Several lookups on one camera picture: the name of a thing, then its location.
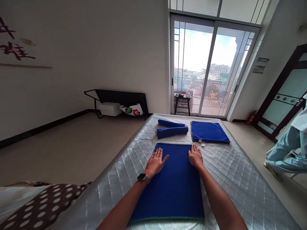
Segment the hand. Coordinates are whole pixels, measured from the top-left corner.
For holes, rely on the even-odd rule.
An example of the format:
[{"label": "hand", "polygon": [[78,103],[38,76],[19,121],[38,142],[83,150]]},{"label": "hand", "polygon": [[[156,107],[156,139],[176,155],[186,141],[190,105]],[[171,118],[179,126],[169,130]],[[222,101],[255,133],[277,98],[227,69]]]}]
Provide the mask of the hand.
[{"label": "hand", "polygon": [[145,174],[152,179],[153,176],[161,171],[163,168],[165,162],[169,158],[169,155],[166,155],[166,157],[162,161],[162,153],[163,149],[159,148],[153,154],[151,155],[151,158],[149,159],[146,169],[145,169]]},{"label": "hand", "polygon": [[189,152],[189,161],[191,165],[193,165],[195,168],[204,166],[204,161],[201,155],[201,149],[198,149],[197,146],[193,144],[191,151],[189,150],[188,152]]}]

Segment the forearm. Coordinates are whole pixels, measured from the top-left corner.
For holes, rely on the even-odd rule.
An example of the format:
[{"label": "forearm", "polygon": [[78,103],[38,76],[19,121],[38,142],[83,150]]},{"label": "forearm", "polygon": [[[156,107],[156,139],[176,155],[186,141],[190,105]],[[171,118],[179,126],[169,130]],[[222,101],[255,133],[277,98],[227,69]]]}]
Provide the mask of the forearm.
[{"label": "forearm", "polygon": [[204,165],[196,167],[203,181],[212,212],[221,230],[247,229],[236,206]]},{"label": "forearm", "polygon": [[120,229],[123,230],[141,197],[142,192],[146,188],[145,181],[136,182],[129,192],[119,201],[119,203],[112,209],[108,216],[97,228],[102,229]]}]

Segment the framed door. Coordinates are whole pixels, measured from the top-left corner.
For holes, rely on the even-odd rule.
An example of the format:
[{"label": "framed door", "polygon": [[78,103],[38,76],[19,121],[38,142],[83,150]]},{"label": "framed door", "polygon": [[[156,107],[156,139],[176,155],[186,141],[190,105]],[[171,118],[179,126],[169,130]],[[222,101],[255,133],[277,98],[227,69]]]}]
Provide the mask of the framed door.
[{"label": "framed door", "polygon": [[[191,115],[227,116],[260,28],[171,14],[171,112],[174,93],[191,93]],[[177,112],[187,113],[186,100]]]},{"label": "framed door", "polygon": [[297,46],[263,104],[253,125],[276,142],[276,136],[306,103],[307,44]]}]

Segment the person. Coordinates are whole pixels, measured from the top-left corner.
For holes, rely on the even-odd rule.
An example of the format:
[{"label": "person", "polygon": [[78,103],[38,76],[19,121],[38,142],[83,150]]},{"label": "person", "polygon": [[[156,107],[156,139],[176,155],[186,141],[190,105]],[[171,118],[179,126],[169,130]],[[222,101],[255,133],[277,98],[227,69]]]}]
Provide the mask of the person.
[{"label": "person", "polygon": [[[163,149],[159,148],[153,152],[149,159],[144,173],[149,179],[159,173],[166,163],[169,155],[162,161]],[[212,212],[216,218],[216,222],[221,230],[236,229],[246,230],[247,226],[233,204],[229,196],[222,187],[215,181],[208,170],[205,168],[201,150],[192,145],[191,151],[188,151],[190,163],[198,170],[203,181]],[[97,230],[102,229],[124,229],[138,203],[138,200],[147,185],[146,181],[137,181],[129,192],[119,201],[119,203],[111,210],[108,216],[98,226]]]},{"label": "person", "polygon": [[[284,160],[291,151],[301,148],[301,153],[295,157]],[[303,107],[293,120],[288,131],[278,140],[270,155],[265,159],[264,166],[281,180],[280,173],[306,173],[307,172],[307,109]]]}]

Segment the white wall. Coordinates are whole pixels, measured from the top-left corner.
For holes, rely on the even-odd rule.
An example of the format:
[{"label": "white wall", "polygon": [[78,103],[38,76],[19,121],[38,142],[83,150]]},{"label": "white wall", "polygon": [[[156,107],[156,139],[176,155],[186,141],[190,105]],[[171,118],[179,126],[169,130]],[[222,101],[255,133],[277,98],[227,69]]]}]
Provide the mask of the white wall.
[{"label": "white wall", "polygon": [[144,92],[167,112],[167,1],[5,0],[0,16],[53,67],[0,66],[0,140],[92,108],[93,88]]},{"label": "white wall", "polygon": [[256,65],[258,57],[270,61],[263,74],[252,73],[251,69],[245,82],[240,83],[241,93],[235,96],[238,98],[230,108],[229,121],[247,119],[250,112],[258,110],[295,48],[307,43],[307,32],[298,32],[298,28],[307,23],[306,9],[305,0],[279,1],[251,67]]}]

